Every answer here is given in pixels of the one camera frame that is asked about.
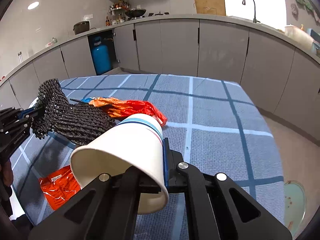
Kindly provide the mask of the person's left hand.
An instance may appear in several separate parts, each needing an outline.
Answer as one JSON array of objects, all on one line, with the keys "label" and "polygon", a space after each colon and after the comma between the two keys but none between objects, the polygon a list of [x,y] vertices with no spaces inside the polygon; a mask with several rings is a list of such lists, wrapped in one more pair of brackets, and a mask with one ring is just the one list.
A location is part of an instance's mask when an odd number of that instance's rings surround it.
[{"label": "person's left hand", "polygon": [[8,160],[5,164],[1,165],[1,175],[3,176],[4,185],[7,187],[10,187],[14,180],[14,175],[13,175],[10,160]]}]

